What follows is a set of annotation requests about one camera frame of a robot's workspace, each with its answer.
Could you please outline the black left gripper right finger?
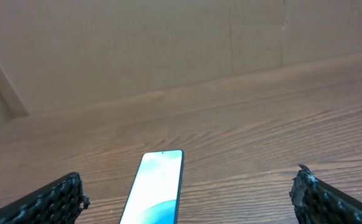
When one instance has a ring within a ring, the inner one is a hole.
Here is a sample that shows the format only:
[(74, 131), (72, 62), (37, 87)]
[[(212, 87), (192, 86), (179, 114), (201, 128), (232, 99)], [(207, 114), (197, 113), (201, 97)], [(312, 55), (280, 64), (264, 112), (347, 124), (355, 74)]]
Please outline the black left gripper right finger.
[(300, 224), (362, 224), (362, 202), (316, 178), (305, 165), (289, 192)]

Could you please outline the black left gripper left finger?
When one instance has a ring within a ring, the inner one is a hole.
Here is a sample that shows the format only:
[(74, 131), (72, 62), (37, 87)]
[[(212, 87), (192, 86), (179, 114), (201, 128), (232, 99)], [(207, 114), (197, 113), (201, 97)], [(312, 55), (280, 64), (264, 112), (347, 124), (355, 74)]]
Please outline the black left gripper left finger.
[(74, 224), (89, 205), (79, 173), (71, 172), (0, 208), (0, 224)]

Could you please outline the blue Galaxy smartphone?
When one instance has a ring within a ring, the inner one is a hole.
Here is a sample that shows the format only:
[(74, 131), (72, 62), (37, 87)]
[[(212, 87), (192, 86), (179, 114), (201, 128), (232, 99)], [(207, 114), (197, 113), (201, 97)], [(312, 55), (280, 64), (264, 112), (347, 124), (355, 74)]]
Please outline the blue Galaxy smartphone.
[(181, 149), (142, 156), (120, 224), (176, 224), (183, 159)]

